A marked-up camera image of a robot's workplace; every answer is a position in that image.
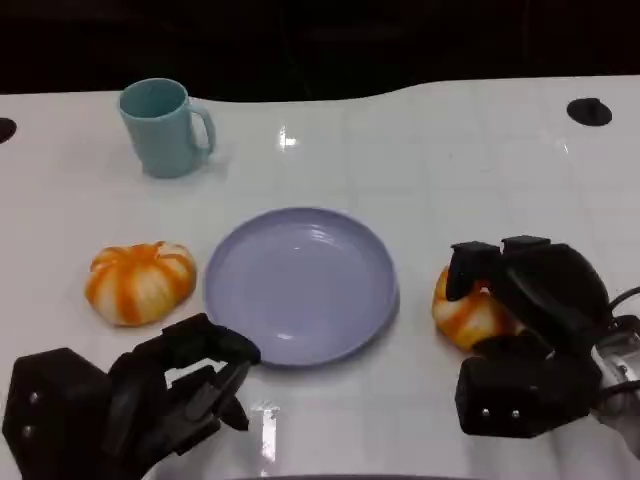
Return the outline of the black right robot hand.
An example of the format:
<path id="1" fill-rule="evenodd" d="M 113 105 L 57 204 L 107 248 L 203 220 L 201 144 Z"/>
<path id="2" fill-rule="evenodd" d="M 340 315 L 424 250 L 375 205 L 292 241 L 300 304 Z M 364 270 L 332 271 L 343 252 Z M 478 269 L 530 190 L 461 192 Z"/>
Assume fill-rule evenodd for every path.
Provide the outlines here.
<path id="1" fill-rule="evenodd" d="M 445 290 L 449 301 L 482 287 L 557 353 L 588 355 L 612 319 L 601 277 L 565 243 L 519 235 L 504 238 L 501 246 L 469 241 L 452 249 Z"/>

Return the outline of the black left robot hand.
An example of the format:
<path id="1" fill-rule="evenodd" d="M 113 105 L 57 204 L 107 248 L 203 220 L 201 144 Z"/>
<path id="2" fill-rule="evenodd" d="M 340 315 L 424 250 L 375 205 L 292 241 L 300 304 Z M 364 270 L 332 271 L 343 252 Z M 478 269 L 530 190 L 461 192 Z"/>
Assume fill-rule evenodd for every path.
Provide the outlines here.
<path id="1" fill-rule="evenodd" d="M 141 479 L 171 454 L 183 455 L 222 425 L 249 419 L 236 394 L 259 348 L 199 313 L 121 355 L 112 386 L 102 451 L 104 479 Z"/>

